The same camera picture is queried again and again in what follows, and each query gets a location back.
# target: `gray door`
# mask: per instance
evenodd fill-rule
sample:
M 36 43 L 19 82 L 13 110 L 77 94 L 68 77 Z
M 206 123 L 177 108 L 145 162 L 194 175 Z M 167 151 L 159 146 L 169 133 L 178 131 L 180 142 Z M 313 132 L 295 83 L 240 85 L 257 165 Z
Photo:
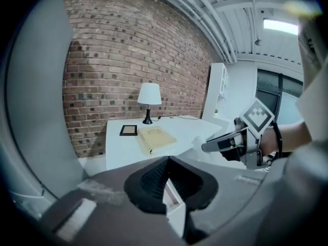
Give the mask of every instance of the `gray door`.
M 63 0 L 40 0 L 19 32 L 7 77 L 13 137 L 30 169 L 57 197 L 86 176 L 63 113 L 63 71 L 72 35 Z

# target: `black lamp base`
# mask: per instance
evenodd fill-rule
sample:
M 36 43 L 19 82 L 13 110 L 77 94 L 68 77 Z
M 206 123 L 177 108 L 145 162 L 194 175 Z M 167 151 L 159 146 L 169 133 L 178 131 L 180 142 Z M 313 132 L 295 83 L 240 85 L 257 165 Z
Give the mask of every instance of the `black lamp base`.
M 146 117 L 142 123 L 144 123 L 144 124 L 152 124 L 153 123 L 152 120 L 150 119 L 150 109 L 147 109 Z

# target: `tabletop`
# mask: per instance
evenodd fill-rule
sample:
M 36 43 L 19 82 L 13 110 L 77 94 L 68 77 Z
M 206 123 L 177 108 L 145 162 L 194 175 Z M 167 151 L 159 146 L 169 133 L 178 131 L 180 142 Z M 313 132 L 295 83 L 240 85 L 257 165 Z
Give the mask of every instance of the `tabletop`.
M 142 118 L 109 120 L 106 131 L 107 170 L 116 169 L 146 159 L 162 156 L 177 156 L 193 147 L 192 141 L 197 136 L 207 139 L 221 129 L 220 126 L 193 116 L 153 118 L 151 125 L 142 123 Z M 137 128 L 160 126 L 176 138 L 177 145 L 160 154 L 146 155 L 142 152 L 137 136 L 120 136 L 123 125 L 137 125 Z

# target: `yellow book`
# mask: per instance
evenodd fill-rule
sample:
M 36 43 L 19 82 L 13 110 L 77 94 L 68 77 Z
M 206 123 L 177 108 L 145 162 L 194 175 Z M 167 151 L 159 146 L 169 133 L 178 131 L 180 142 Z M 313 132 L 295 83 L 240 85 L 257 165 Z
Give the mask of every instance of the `yellow book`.
M 139 144 L 147 154 L 159 154 L 176 146 L 177 140 L 161 127 L 138 129 Z

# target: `table lamp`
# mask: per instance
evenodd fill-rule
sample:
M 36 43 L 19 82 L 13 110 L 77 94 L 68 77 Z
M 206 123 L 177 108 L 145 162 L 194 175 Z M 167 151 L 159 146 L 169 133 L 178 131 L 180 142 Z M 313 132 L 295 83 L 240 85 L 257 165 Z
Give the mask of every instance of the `table lamp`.
M 152 124 L 150 119 L 150 105 L 161 105 L 159 85 L 155 83 L 142 83 L 138 103 L 147 105 L 146 117 L 142 123 Z

